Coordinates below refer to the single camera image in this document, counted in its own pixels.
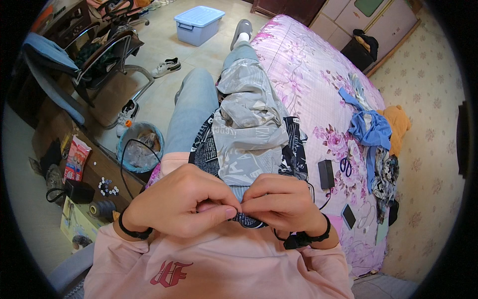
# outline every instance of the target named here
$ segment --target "red and white package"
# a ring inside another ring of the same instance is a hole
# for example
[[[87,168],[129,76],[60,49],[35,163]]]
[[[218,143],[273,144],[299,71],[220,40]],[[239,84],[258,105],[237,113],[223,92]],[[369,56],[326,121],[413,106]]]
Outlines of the red and white package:
[[[68,158],[66,159],[63,183],[65,183],[67,178],[81,181],[81,178],[83,177],[83,167],[85,166],[90,151],[91,147],[79,140],[76,135],[73,136],[70,151],[68,152]]]

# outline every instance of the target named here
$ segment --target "bed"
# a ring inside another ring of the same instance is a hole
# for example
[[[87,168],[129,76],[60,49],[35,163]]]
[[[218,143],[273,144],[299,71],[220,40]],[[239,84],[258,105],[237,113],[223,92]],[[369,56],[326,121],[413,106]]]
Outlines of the bed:
[[[367,147],[347,132],[354,113],[338,90],[352,94],[349,73],[356,73],[373,109],[384,109],[380,92],[337,49],[301,23],[285,15],[271,19],[251,41],[278,96],[292,116],[300,118],[308,135],[305,155],[309,183],[314,186],[315,203],[326,202],[328,190],[320,188],[317,163],[332,160],[335,187],[322,209],[337,228],[340,243],[352,265],[351,276],[380,270],[386,238],[376,244],[377,212],[375,197],[367,190],[365,159]],[[346,177],[339,163],[351,149],[352,174]],[[340,214],[348,203],[357,219],[352,230],[342,225]]]

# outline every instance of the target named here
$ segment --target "plastic box lid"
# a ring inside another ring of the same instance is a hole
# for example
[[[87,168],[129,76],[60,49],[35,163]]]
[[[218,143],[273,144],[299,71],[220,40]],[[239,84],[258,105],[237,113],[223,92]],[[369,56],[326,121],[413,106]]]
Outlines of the plastic box lid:
[[[196,6],[174,17],[174,20],[185,25],[205,27],[222,18],[226,13],[207,6]]]

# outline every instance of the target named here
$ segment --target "gray thread spool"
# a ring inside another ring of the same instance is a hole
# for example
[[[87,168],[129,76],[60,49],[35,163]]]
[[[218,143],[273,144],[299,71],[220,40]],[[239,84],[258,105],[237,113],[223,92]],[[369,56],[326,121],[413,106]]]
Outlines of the gray thread spool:
[[[90,203],[89,210],[95,217],[112,218],[112,212],[116,210],[116,205],[111,200],[102,200]]]

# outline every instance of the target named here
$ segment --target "leg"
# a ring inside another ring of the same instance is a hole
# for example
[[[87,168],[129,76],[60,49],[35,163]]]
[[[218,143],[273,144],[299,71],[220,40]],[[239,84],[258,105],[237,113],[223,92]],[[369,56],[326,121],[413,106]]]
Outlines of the leg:
[[[230,67],[231,64],[241,58],[257,59],[256,51],[250,46],[249,40],[252,37],[252,25],[249,20],[242,19],[239,21],[235,36],[231,43],[231,53],[224,60],[222,70]]]
[[[222,71],[230,67],[232,63],[238,59],[250,58],[259,61],[256,51],[250,46],[248,41],[242,41],[229,53],[222,65]]]
[[[200,67],[189,72],[176,94],[175,102],[164,154],[189,152],[201,125],[219,107],[211,74]]]

